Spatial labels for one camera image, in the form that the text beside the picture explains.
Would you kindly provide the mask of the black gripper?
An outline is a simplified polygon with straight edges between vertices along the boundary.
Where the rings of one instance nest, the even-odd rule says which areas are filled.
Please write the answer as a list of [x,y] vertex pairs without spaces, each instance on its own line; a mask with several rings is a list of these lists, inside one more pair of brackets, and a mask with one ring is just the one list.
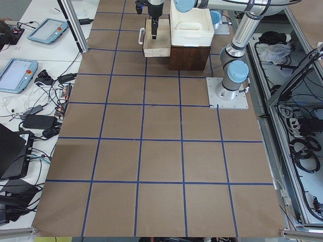
[[136,0],[136,12],[141,15],[143,8],[147,7],[151,19],[151,36],[155,40],[157,37],[158,18],[163,14],[164,0]]

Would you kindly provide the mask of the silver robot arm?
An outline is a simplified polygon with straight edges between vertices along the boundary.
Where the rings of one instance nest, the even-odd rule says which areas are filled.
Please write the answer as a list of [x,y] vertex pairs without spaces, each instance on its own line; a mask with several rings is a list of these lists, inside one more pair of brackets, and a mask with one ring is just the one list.
[[299,1],[175,1],[176,9],[181,13],[189,12],[193,8],[244,13],[231,42],[226,45],[220,54],[224,77],[215,88],[219,99],[234,100],[242,83],[247,79],[249,67],[241,58],[244,56],[246,46],[263,17],[274,15],[286,6],[297,3]]

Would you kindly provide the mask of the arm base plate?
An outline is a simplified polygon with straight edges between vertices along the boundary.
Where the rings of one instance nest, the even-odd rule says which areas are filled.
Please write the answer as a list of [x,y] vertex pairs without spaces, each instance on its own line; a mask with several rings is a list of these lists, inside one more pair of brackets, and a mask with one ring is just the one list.
[[222,86],[223,78],[206,78],[209,107],[213,109],[248,109],[243,84],[239,90],[228,91]]
[[225,16],[215,17],[212,20],[215,35],[230,35],[229,22]]

